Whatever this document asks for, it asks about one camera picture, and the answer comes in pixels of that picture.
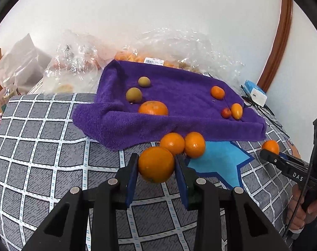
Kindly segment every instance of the white wall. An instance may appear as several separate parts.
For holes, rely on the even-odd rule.
[[[65,29],[124,46],[153,28],[209,34],[218,50],[239,54],[242,76],[257,81],[275,37],[281,0],[19,0],[0,25],[9,50],[27,33],[53,54]]]
[[[295,3],[288,44],[267,96],[301,158],[309,162],[317,118],[317,31]]]

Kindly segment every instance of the plastic bag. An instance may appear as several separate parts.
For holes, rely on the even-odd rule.
[[[115,59],[210,74],[240,92],[240,71],[244,65],[215,51],[209,37],[196,31],[161,28],[143,33],[117,52]]]
[[[20,95],[20,93],[15,85],[10,85],[0,91],[0,105],[3,113],[9,100],[16,95]]]
[[[14,84],[21,94],[26,94],[41,80],[43,70],[31,36],[27,34],[0,60],[0,85],[9,88]]]
[[[44,94],[95,92],[98,69],[104,68],[105,62],[92,39],[69,30],[64,33],[63,42],[44,72]]]

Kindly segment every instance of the blue gripper pad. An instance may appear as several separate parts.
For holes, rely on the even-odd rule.
[[[181,196],[181,202],[183,203],[184,207],[188,208],[188,189],[185,183],[184,174],[181,170],[181,166],[179,161],[175,158],[175,176],[177,180],[178,190]]]
[[[283,153],[279,152],[279,155],[280,155],[283,159],[288,160],[288,157],[286,156],[286,154],[283,154]]]
[[[132,171],[131,171],[131,174],[129,176],[129,181],[127,184],[127,196],[126,196],[126,201],[125,201],[127,208],[129,208],[130,204],[133,202],[138,174],[139,174],[138,160],[136,159],[134,162],[134,165],[132,167]]]

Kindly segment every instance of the wooden door frame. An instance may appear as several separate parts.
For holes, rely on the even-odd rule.
[[[273,41],[271,53],[257,83],[264,92],[267,92],[269,89],[283,58],[289,31],[291,29],[292,13],[293,0],[281,0],[281,11],[277,33]]]

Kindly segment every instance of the purple towel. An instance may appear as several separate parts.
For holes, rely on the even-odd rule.
[[[149,88],[138,79],[147,76]],[[224,89],[223,100],[213,101],[213,86]],[[142,91],[142,102],[163,102],[169,116],[137,113],[140,104],[130,104],[126,92],[131,87]],[[185,136],[201,133],[207,141],[259,141],[265,139],[266,124],[251,108],[244,107],[242,119],[224,119],[223,108],[243,100],[223,81],[201,74],[164,66],[115,61],[101,76],[93,104],[80,104],[73,114],[74,124],[84,134],[112,150],[139,143],[159,141],[170,132]]]

